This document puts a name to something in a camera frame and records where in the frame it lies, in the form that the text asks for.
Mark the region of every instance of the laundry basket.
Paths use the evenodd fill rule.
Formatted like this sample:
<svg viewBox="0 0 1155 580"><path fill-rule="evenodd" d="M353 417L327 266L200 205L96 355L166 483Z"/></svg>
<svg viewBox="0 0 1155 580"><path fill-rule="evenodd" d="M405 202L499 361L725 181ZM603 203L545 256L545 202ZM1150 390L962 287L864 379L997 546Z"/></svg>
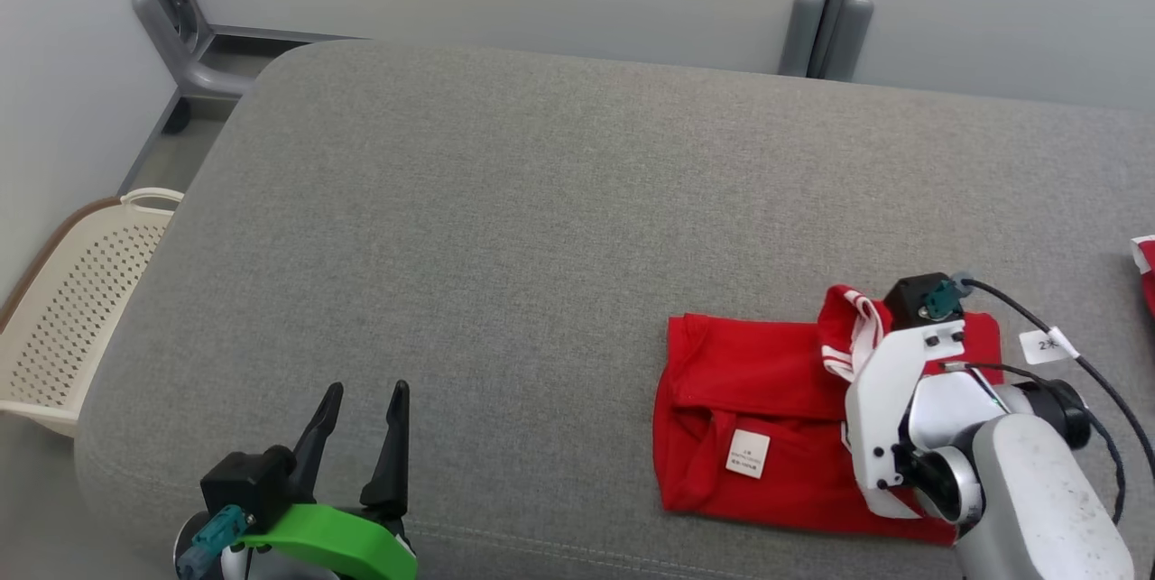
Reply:
<svg viewBox="0 0 1155 580"><path fill-rule="evenodd" d="M141 188L57 229L0 308L0 411L75 437L104 347L172 217L137 202L182 198Z"/></svg>

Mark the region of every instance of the red cloth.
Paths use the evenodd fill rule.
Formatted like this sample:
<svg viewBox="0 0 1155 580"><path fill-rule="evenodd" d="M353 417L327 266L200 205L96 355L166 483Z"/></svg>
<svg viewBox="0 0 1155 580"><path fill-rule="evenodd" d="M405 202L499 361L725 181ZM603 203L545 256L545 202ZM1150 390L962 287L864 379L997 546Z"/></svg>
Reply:
<svg viewBox="0 0 1155 580"><path fill-rule="evenodd" d="M863 312L832 288L818 324L738 321L699 314L669 324L669 359L654 408L654 468L668 511L828 533L954 542L953 526L873 514L842 444L848 381L824 367L824 345L849 351L858 317L891 318L881 303ZM1001 360L998 324L967 314L959 360ZM938 373L937 363L927 373ZM993 384L1000 375L988 375ZM735 429L770 438L761 478L725 469ZM922 514L912 492L894 492Z"/></svg>
<svg viewBox="0 0 1155 580"><path fill-rule="evenodd" d="M1155 236L1138 237L1132 241L1132 254L1139 267L1139 278L1143 285L1143 297L1147 298L1147 310L1155 317Z"/></svg>

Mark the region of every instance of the folded red shirt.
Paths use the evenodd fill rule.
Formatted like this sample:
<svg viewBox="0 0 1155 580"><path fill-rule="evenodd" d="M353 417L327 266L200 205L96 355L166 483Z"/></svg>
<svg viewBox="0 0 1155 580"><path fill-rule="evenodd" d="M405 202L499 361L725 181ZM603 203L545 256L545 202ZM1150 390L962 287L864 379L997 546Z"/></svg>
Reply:
<svg viewBox="0 0 1155 580"><path fill-rule="evenodd" d="M1131 239L1131 255L1139 267L1140 284L1143 285L1143 298L1147 299L1147 311L1155 317L1155 235Z"/></svg>
<svg viewBox="0 0 1155 580"><path fill-rule="evenodd" d="M1001 363L999 329L966 315L955 360ZM886 307L834 287L817 324L673 317L654 407L654 468L668 511L695 512L827 533L860 533L948 545L955 529L924 518L896 489L903 519L879 516L855 482L842 441L849 380L889 329ZM940 372L937 362L926 373ZM988 374L992 384L1001 375ZM761 476L726 469L735 430L769 437ZM906 505L897 505L901 501Z"/></svg>

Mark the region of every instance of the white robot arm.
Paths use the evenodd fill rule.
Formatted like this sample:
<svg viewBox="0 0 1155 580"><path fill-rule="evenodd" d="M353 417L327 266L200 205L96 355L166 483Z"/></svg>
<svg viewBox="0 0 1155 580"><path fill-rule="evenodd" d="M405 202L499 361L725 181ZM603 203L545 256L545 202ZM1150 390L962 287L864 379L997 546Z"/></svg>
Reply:
<svg viewBox="0 0 1155 580"><path fill-rule="evenodd" d="M945 283L930 274L895 285L884 300L894 329L847 392L867 505L892 516L875 510L894 500L889 489L915 489L929 514L959 527L954 550L970 580L1133 579L1131 555L1071 453L1090 437L1072 387L994 387L961 364L923 377L929 362L963 352L961 307L933 306Z"/></svg>

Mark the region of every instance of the gray fabric surface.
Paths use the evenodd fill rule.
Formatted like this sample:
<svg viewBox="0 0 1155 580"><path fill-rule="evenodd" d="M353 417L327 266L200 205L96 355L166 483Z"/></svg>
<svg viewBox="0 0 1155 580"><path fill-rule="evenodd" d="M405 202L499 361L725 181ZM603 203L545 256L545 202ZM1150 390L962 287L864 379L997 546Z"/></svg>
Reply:
<svg viewBox="0 0 1155 580"><path fill-rule="evenodd" d="M413 389L424 578L937 578L948 551L677 516L650 455L665 319L813 320L969 269L1061 326L1148 424L1155 122L1124 112L489 50L314 45L260 75L128 305L81 419L88 500L157 556L233 449L346 384L318 485L355 504ZM989 299L1007 362L1026 326ZM1155 496L1123 448L1123 531ZM1108 501L1103 447L1079 454Z"/></svg>

